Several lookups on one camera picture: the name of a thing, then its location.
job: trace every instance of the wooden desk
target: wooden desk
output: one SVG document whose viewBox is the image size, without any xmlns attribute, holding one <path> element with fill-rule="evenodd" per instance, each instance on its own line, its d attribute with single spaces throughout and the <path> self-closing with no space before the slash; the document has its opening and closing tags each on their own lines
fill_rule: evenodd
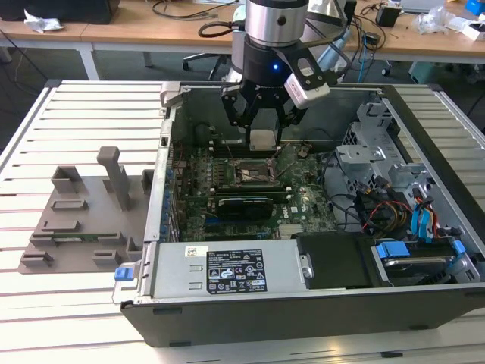
<svg viewBox="0 0 485 364">
<path fill-rule="evenodd" d="M 90 24 L 81 35 L 84 42 L 146 43 L 175 46 L 223 46 L 231 47 L 232 36 L 200 38 L 197 32 L 207 22 L 233 19 L 237 6 L 219 8 L 213 12 L 217 19 L 194 21 L 172 20 L 160 17 L 152 11 L 152 2 L 143 0 L 122 0 L 111 24 Z M 172 2 L 167 13 L 172 15 L 193 14 L 214 5 L 198 5 L 188 2 Z"/>
<path fill-rule="evenodd" d="M 365 5 L 377 0 L 361 0 L 356 14 L 360 14 Z M 193 52 L 193 53 L 230 53 L 231 35 L 219 38 L 203 39 L 197 34 L 204 23 L 211 20 L 180 21 L 159 17 L 152 11 L 153 2 L 144 0 L 121 0 L 120 7 L 109 25 L 66 23 L 65 30 L 38 34 L 30 30 L 23 22 L 0 21 L 4 30 L 16 44 L 25 48 L 75 49 L 77 50 L 90 80 L 99 80 L 95 66 L 95 51 L 138 51 L 144 52 L 145 65 L 150 64 L 150 52 Z M 464 10 L 465 0 L 447 4 L 454 14 L 471 14 Z M 191 14 L 208 9 L 213 5 L 190 3 L 171 3 L 169 14 Z M 219 20 L 230 20 L 236 6 L 220 8 L 216 11 Z M 367 15 L 375 18 L 375 11 Z M 449 31 L 444 34 L 419 35 L 408 28 L 414 15 L 404 14 L 399 17 L 394 28 L 386 29 L 386 44 L 375 55 L 376 59 L 390 61 L 432 61 L 450 63 L 484 63 L 485 42 L 472 42 L 460 33 Z M 363 22 L 367 31 L 380 31 L 369 22 Z M 346 45 L 346 52 L 352 54 L 357 47 L 355 28 Z M 11 46 L 0 38 L 0 46 Z"/>
<path fill-rule="evenodd" d="M 62 23 L 64 29 L 43 34 L 34 32 L 23 21 L 0 20 L 0 29 L 11 39 L 22 40 L 53 40 L 64 42 L 80 42 L 81 34 L 87 27 L 87 23 Z"/>
<path fill-rule="evenodd" d="M 464 9 L 465 0 L 447 3 L 449 11 L 457 16 L 472 18 L 472 14 Z M 360 1 L 356 14 L 369 4 L 379 3 L 376 1 Z M 367 18 L 375 20 L 377 12 L 371 11 Z M 386 31 L 386 44 L 376 54 L 377 59 L 390 61 L 435 61 L 455 63 L 483 63 L 485 59 L 485 42 L 473 42 L 461 33 L 450 30 L 448 34 L 435 33 L 420 35 L 411 28 L 411 22 L 415 19 L 413 14 L 399 16 L 393 28 L 383 28 Z M 364 30 L 381 34 L 381 31 L 370 22 L 363 20 Z M 349 38 L 346 51 L 355 51 L 357 48 L 357 32 L 352 27 L 352 35 Z"/>
</svg>

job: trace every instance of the gray 3d-printed part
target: gray 3d-printed part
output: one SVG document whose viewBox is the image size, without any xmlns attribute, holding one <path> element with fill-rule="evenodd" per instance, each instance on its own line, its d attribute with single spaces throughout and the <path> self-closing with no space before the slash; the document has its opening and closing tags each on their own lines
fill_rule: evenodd
<svg viewBox="0 0 485 364">
<path fill-rule="evenodd" d="M 116 194 L 122 210 L 130 208 L 130 195 L 128 194 L 128 177 L 124 168 L 120 168 L 118 159 L 120 150 L 116 146 L 102 146 L 96 157 L 98 163 L 106 168 L 111 188 Z"/>
<path fill-rule="evenodd" d="M 59 193 L 75 193 L 74 184 L 81 181 L 81 176 L 73 165 L 59 165 L 52 175 L 51 181 Z"/>
<path fill-rule="evenodd" d="M 55 189 L 20 259 L 20 273 L 113 271 L 141 259 L 153 171 L 128 177 L 117 163 L 117 148 L 100 155 L 110 180 L 81 178 L 74 166 L 57 168 Z M 127 201 L 130 209 L 120 209 Z"/>
<path fill-rule="evenodd" d="M 22 254 L 22 262 L 28 268 L 49 267 L 52 260 L 52 257 L 42 250 L 33 250 L 30 253 Z"/>
</svg>

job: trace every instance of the blue clip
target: blue clip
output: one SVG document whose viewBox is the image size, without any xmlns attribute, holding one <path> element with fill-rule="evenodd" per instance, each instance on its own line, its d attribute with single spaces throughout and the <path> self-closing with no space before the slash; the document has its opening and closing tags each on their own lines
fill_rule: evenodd
<svg viewBox="0 0 485 364">
<path fill-rule="evenodd" d="M 427 224 L 430 222 L 431 214 L 427 210 L 423 210 L 423 217 L 421 218 L 421 225 L 419 226 L 418 236 L 424 239 L 427 243 L 431 243 L 431 238 L 427 235 Z"/>
<path fill-rule="evenodd" d="M 453 249 L 455 249 L 457 255 L 460 255 L 466 252 L 466 249 L 460 240 L 455 240 L 453 242 Z"/>
<path fill-rule="evenodd" d="M 411 255 L 404 241 L 384 241 L 377 246 L 377 252 L 381 259 Z"/>
<path fill-rule="evenodd" d="M 415 210 L 412 213 L 411 218 L 411 231 L 413 234 L 418 233 L 418 224 L 419 224 L 419 205 L 416 204 Z"/>
<path fill-rule="evenodd" d="M 134 271 L 134 268 L 116 268 L 114 271 L 114 280 L 116 282 L 132 281 Z"/>
</svg>

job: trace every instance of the office chair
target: office chair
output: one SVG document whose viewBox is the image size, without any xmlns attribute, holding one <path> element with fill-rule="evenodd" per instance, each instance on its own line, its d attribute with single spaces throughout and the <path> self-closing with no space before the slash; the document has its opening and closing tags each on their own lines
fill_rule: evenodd
<svg viewBox="0 0 485 364">
<path fill-rule="evenodd" d="M 189 61 L 195 61 L 197 59 L 205 59 L 205 58 L 214 58 L 214 57 L 217 57 L 217 60 L 215 62 L 215 66 L 212 68 L 211 73 L 209 74 L 209 80 L 212 81 L 214 78 L 214 75 L 219 70 L 219 67 L 221 66 L 221 64 L 227 63 L 227 57 L 229 57 L 229 55 L 216 55 L 214 53 L 200 53 L 198 55 L 190 55 L 189 57 L 185 57 L 183 59 L 182 67 L 185 71 L 189 71 L 190 70 Z"/>
</svg>

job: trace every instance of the black plastic cover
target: black plastic cover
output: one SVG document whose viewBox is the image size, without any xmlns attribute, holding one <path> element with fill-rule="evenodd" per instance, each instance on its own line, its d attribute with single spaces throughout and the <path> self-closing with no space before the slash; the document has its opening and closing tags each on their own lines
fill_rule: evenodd
<svg viewBox="0 0 485 364">
<path fill-rule="evenodd" d="M 299 252 L 309 257 L 310 290 L 385 287 L 371 252 L 374 241 L 360 233 L 298 234 Z"/>
</svg>

